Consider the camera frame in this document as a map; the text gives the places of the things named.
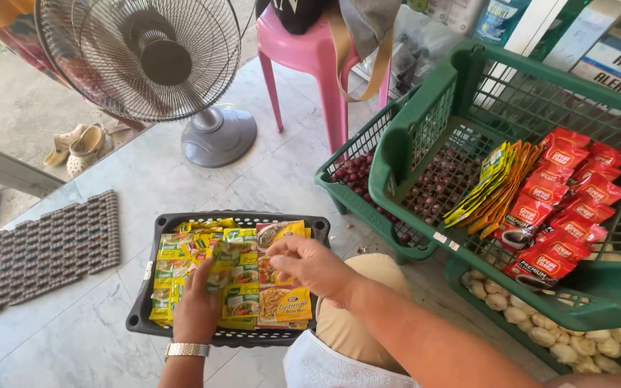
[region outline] tote bag strap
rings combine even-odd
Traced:
[[[344,64],[349,56],[349,50],[351,49],[353,42],[351,41],[351,34],[346,27],[344,18],[341,17],[341,10],[339,2],[333,1],[325,10],[325,17],[330,25],[330,32],[332,33],[332,41],[335,44],[335,57],[337,58],[337,86],[340,88],[341,95],[348,102],[366,101],[370,99],[375,93],[380,90],[382,81],[385,74],[387,74],[387,67],[390,64],[390,58],[392,56],[392,34],[393,28],[390,27],[385,33],[385,38],[377,47],[377,56],[375,58],[375,65],[371,72],[371,79],[368,81],[366,90],[360,97],[354,98],[344,90],[341,85],[341,71],[344,69]]]

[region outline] white towel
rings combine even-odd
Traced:
[[[351,359],[325,345],[311,330],[301,334],[284,357],[289,388],[419,387],[416,380]]]

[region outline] black bag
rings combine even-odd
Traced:
[[[291,34],[303,35],[320,19],[331,0],[256,0],[255,18],[259,18],[272,3],[281,25]]]

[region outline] hand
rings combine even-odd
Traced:
[[[293,277],[310,292],[341,309],[347,307],[353,285],[364,279],[324,245],[300,236],[278,240],[268,249],[267,256],[279,271],[278,279]]]
[[[185,280],[184,295],[174,308],[174,342],[209,344],[217,330],[221,305],[207,292],[208,269],[212,257],[191,271]]]

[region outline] beige shorts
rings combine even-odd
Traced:
[[[413,299],[409,283],[391,257],[371,253],[356,256],[345,262],[361,275],[381,282],[399,294]],[[332,350],[369,365],[406,374],[397,360],[347,310],[337,309],[323,303],[321,299],[316,306],[315,317],[317,337]]]

